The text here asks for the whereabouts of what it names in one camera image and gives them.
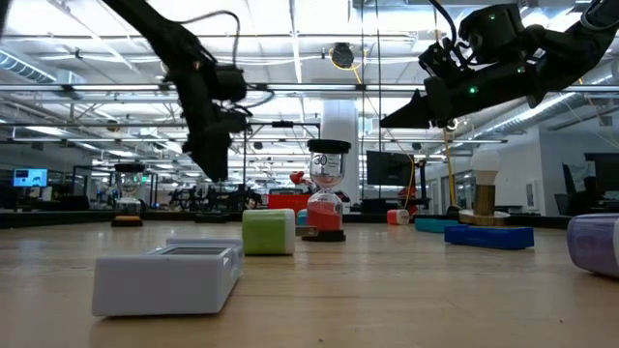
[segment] small red cube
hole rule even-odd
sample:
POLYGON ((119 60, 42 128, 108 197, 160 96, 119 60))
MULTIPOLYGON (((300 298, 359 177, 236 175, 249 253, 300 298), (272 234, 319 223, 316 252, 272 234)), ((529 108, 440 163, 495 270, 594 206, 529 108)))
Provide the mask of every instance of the small red cube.
POLYGON ((389 224, 404 225, 408 224, 409 219, 410 215, 404 209, 393 209, 387 212, 387 223, 389 224))

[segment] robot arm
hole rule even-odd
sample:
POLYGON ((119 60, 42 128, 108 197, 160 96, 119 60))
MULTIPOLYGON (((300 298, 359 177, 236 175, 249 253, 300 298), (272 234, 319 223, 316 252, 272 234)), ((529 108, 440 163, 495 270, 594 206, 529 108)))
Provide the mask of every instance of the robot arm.
POLYGON ((565 33, 539 25, 524 28, 516 4, 478 10, 462 21, 458 32, 470 46, 450 39, 430 46, 420 56, 421 67, 430 74, 424 81, 427 95, 415 92, 381 127, 444 128, 457 117, 521 97, 535 107, 549 91, 563 90, 595 68, 617 29, 618 1, 594 0, 565 33), (469 59, 462 57, 460 47, 471 48, 469 59), (538 49, 545 54, 536 60, 538 49), (472 59, 487 66, 473 70, 472 59))
POLYGON ((144 36, 167 66, 166 80, 176 85, 189 128, 183 152, 213 181, 225 180, 230 133, 245 130, 251 115, 223 109, 213 100, 242 100, 247 93, 243 72, 218 64, 194 34, 162 17, 146 1, 103 1, 144 36))

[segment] purple container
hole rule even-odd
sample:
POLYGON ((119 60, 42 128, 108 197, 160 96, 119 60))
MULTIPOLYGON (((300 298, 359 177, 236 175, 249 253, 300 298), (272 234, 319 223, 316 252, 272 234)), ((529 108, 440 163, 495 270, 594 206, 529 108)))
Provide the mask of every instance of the purple container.
POLYGON ((619 214, 572 218, 568 226, 568 248, 579 268, 619 277, 619 214))

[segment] hourglass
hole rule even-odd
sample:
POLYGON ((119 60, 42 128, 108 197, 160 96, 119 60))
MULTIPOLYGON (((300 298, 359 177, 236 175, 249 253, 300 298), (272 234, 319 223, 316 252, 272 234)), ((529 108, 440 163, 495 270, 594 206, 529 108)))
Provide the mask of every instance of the hourglass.
POLYGON ((344 178, 345 157, 350 143, 339 140, 313 139, 308 142, 311 152, 309 174, 320 188, 308 200, 308 225, 317 227, 316 236, 302 237, 308 242, 343 242, 342 208, 339 197, 333 192, 344 178))
POLYGON ((116 186, 122 195, 116 201, 116 217, 112 226, 141 226, 142 203, 135 198, 142 187, 142 173, 146 167, 140 163, 118 163, 116 170, 116 186))

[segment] lime green block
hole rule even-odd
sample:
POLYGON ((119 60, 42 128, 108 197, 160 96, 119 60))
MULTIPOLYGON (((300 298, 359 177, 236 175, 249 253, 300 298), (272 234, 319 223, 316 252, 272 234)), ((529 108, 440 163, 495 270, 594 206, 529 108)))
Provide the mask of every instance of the lime green block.
POLYGON ((291 209, 243 212, 243 249, 246 255, 294 253, 295 215, 291 209))

